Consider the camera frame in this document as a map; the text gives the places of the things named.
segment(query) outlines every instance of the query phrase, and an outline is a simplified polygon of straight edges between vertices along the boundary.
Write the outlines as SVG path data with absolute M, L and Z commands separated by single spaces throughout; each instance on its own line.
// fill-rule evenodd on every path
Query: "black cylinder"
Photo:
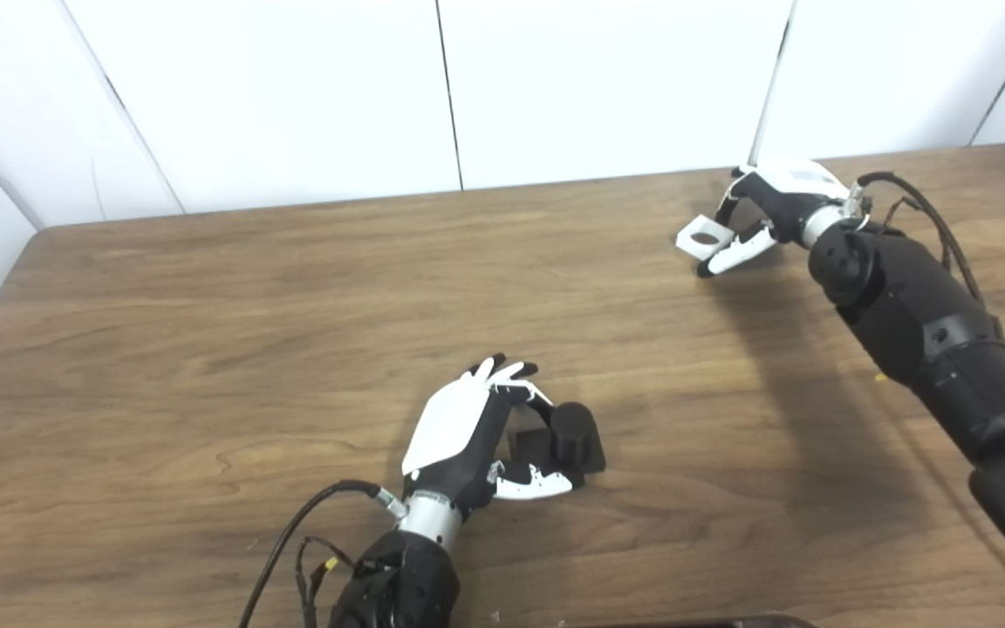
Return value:
M 562 465 L 583 465 L 592 454 L 595 419 L 582 403 L 569 401 L 553 410 L 550 418 L 550 447 Z

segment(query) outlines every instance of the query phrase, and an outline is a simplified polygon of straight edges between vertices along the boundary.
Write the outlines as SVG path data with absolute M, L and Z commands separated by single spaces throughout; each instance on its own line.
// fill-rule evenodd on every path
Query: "black object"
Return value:
M 447 628 L 459 578 L 441 546 L 419 534 L 383 534 L 356 562 L 332 608 L 332 628 Z
M 1005 342 L 978 289 L 970 294 L 925 246 L 877 225 L 829 227 L 809 270 L 882 373 L 909 387 L 972 462 L 969 487 L 1005 537 Z
M 562 472 L 578 487 L 583 485 L 584 473 L 607 467 L 592 411 L 575 401 L 555 407 L 544 428 L 516 433 L 511 457 L 546 473 Z

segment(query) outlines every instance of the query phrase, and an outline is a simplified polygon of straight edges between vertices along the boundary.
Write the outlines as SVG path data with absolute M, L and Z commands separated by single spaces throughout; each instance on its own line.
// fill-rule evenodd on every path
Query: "wire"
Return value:
M 312 575 L 310 575 L 310 580 L 305 581 L 305 569 L 304 569 L 304 559 L 305 559 L 305 549 L 308 548 L 310 544 L 320 544 L 332 550 L 332 554 L 335 554 L 335 558 L 324 561 L 321 567 L 316 568 Z M 332 544 L 331 541 L 322 539 L 320 537 L 306 537 L 296 546 L 296 560 L 294 561 L 294 581 L 296 584 L 296 595 L 300 596 L 300 612 L 301 619 L 305 623 L 305 628 L 316 628 L 316 592 L 321 588 L 321 582 L 324 581 L 325 573 L 331 572 L 332 568 L 335 567 L 335 561 L 342 561 L 344 565 L 355 569 L 355 561 L 352 560 L 347 552 L 343 552 L 338 546 Z
M 239 628 L 248 628 L 250 625 L 250 618 L 254 616 L 254 608 L 258 605 L 259 597 L 262 597 L 262 590 L 266 589 L 266 583 L 270 580 L 271 573 L 274 573 L 274 566 L 278 564 L 278 559 L 281 558 L 281 553 L 284 550 L 289 538 L 292 537 L 292 533 L 295 532 L 296 527 L 300 525 L 300 521 L 308 516 L 309 512 L 313 511 L 321 501 L 328 499 L 335 495 L 337 492 L 347 492 L 347 490 L 355 490 L 356 492 L 365 492 L 368 497 L 376 497 L 379 495 L 379 491 L 382 490 L 378 484 L 371 481 L 363 481 L 360 479 L 341 479 L 335 484 L 324 488 L 320 492 L 313 495 L 313 497 L 296 510 L 289 524 L 286 528 L 282 530 L 281 536 L 278 537 L 278 541 L 274 544 L 274 548 L 270 550 L 270 556 L 266 559 L 266 565 L 262 568 L 262 573 L 258 576 L 258 580 L 254 582 L 254 589 L 250 592 L 250 598 L 247 600 L 247 607 L 242 609 L 242 617 L 239 619 Z
M 922 210 L 922 206 L 919 206 L 918 202 L 915 202 L 914 199 L 911 199 L 909 196 L 902 196 L 902 198 L 897 199 L 896 202 L 890 204 L 889 210 L 886 210 L 886 219 L 882 220 L 882 229 L 878 229 L 879 235 L 885 234 L 886 229 L 889 229 L 889 222 L 894 219 L 894 212 L 897 211 L 898 207 L 901 207 L 902 203 L 909 204 L 909 206 L 917 209 L 918 211 Z M 941 267 L 944 267 L 945 270 L 952 271 L 952 258 L 950 258 L 949 255 L 949 243 L 945 241 L 945 238 L 941 238 Z
M 942 264 L 945 265 L 945 262 L 949 260 L 949 254 L 952 254 L 957 267 L 961 270 L 961 275 L 964 277 L 964 285 L 969 289 L 969 293 L 972 294 L 972 297 L 977 301 L 980 301 L 981 306 L 986 307 L 984 297 L 982 297 L 980 291 L 980 285 L 976 282 L 976 277 L 972 273 L 972 267 L 969 265 L 969 259 L 965 257 L 964 249 L 961 248 L 961 243 L 957 241 L 956 235 L 953 235 L 953 230 L 949 229 L 949 224 L 945 222 L 944 218 L 942 218 L 941 212 L 937 211 L 937 208 L 933 206 L 933 203 L 929 202 L 929 199 L 922 194 L 921 190 L 915 188 L 913 183 L 907 182 L 907 180 L 902 179 L 900 176 L 894 175 L 893 172 L 869 172 L 866 175 L 860 176 L 860 178 L 856 179 L 855 182 L 861 187 L 866 187 L 872 182 L 893 183 L 894 186 L 904 190 L 907 195 L 913 196 L 913 198 L 904 196 L 900 202 L 906 202 L 911 207 L 914 207 L 915 209 L 922 211 L 923 214 L 929 216 L 929 219 L 933 221 L 934 226 L 937 227 L 938 235 L 941 236 Z

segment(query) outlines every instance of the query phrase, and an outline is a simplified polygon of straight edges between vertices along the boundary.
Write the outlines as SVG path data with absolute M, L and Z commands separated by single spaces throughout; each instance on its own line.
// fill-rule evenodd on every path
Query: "wood grain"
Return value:
M 925 190 L 1005 322 L 1005 147 L 827 166 Z M 1005 625 L 1005 546 L 969 466 L 876 381 L 803 251 L 701 281 L 674 250 L 727 182 L 43 231 L 0 293 L 0 625 L 233 624 L 298 504 L 340 477 L 398 485 L 424 400 L 498 350 L 593 409 L 609 469 L 475 513 L 453 625 Z M 934 242 L 909 214 L 896 225 Z M 345 497 L 305 530 L 362 552 L 387 526 Z M 295 609 L 281 570 L 255 623 L 297 625 Z

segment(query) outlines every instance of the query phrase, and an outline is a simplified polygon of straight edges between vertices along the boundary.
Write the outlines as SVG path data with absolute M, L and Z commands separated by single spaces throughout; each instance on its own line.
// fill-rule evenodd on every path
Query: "robotic arm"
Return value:
M 969 487 L 1005 537 L 1005 339 L 978 294 L 960 246 L 929 200 L 888 172 L 861 176 L 850 190 L 818 164 L 780 162 L 735 172 L 716 220 L 697 217 L 677 246 L 714 277 L 774 243 L 809 249 L 809 270 L 848 330 L 886 377 L 933 413 L 974 470 Z M 921 243 L 869 219 L 871 182 L 903 188 L 934 219 L 961 263 L 965 289 Z M 749 198 L 766 214 L 731 230 L 731 212 Z
M 304 624 L 316 626 L 315 597 L 330 564 L 305 581 L 301 558 L 320 542 L 352 567 L 352 579 L 332 609 L 333 628 L 446 628 L 459 596 L 451 552 L 474 510 L 499 499 L 539 499 L 580 488 L 584 473 L 605 466 L 592 414 L 579 403 L 555 406 L 524 378 L 530 362 L 502 367 L 495 354 L 470 367 L 429 399 L 402 460 L 404 500 L 372 482 L 342 480 L 296 512 L 270 553 L 240 619 L 246 627 L 283 546 L 305 516 L 333 492 L 356 490 L 394 515 L 394 529 L 352 561 L 327 541 L 308 537 L 296 554 L 294 576 Z M 527 406 L 546 423 L 516 434 L 512 461 L 494 457 L 514 408 Z

